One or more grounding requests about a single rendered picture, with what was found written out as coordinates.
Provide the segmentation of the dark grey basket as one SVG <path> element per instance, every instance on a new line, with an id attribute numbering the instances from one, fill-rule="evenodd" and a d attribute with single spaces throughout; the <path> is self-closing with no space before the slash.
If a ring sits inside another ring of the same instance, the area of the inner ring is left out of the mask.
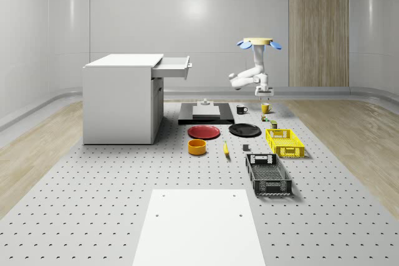
<path id="1" fill-rule="evenodd" d="M 246 166 L 256 194 L 292 193 L 292 179 L 276 154 L 247 154 Z"/>

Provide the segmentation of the black plate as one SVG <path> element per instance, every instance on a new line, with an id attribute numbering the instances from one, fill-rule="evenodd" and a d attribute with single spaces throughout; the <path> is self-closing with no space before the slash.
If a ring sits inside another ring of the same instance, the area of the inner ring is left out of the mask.
<path id="1" fill-rule="evenodd" d="M 236 123 L 229 127 L 229 132 L 235 136 L 244 138 L 257 137 L 261 135 L 261 129 L 248 123 Z"/>

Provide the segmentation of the white board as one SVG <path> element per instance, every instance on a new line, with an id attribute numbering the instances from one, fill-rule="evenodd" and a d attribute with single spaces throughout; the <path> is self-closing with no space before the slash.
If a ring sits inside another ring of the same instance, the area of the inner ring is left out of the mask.
<path id="1" fill-rule="evenodd" d="M 265 266 L 243 189 L 155 189 L 133 266 Z"/>

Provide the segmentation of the black stove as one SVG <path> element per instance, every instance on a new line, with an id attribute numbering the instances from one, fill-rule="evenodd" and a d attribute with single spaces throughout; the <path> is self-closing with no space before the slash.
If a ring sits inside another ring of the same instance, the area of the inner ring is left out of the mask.
<path id="1" fill-rule="evenodd" d="M 178 118 L 179 125 L 228 125 L 234 124 L 234 117 L 228 103 L 202 102 L 182 103 Z"/>

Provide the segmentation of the yellow bowl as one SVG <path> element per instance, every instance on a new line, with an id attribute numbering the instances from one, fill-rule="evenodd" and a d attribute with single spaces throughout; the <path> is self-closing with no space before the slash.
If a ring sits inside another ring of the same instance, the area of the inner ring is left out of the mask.
<path id="1" fill-rule="evenodd" d="M 188 142 L 188 152 L 192 155 L 202 155 L 206 152 L 206 142 L 201 139 L 193 139 Z"/>

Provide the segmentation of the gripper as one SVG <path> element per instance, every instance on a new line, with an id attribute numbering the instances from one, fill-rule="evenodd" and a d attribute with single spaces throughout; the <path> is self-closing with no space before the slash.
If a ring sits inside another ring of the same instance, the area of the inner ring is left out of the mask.
<path id="1" fill-rule="evenodd" d="M 271 97 L 274 96 L 274 90 L 272 88 L 269 88 L 267 91 L 256 90 L 255 96 L 259 97 L 260 100 L 269 100 Z"/>

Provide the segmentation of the white drawer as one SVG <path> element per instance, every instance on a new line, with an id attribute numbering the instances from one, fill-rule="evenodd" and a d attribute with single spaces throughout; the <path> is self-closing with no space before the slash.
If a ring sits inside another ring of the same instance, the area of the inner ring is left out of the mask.
<path id="1" fill-rule="evenodd" d="M 151 70 L 151 76 L 183 77 L 187 78 L 188 71 L 192 67 L 190 57 L 163 57 Z"/>

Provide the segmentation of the red plate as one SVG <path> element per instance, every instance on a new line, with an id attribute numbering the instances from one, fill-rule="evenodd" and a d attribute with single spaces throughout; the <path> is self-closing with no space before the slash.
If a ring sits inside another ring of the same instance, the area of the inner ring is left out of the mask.
<path id="1" fill-rule="evenodd" d="M 188 129 L 188 134 L 195 139 L 210 140 L 220 135 L 220 130 L 211 125 L 196 125 Z"/>

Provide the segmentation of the white cabinet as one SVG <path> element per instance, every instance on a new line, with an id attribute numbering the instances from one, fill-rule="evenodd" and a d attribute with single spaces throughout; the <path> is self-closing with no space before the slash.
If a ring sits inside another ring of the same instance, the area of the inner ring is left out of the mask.
<path id="1" fill-rule="evenodd" d="M 83 142 L 152 144 L 151 70 L 161 54 L 110 54 L 82 69 Z"/>

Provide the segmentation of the yellow basket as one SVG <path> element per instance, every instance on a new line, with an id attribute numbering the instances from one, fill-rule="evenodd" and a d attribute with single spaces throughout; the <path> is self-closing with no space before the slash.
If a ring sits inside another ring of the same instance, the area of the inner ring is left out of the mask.
<path id="1" fill-rule="evenodd" d="M 304 144 L 291 129 L 267 129 L 266 141 L 280 157 L 304 157 Z"/>

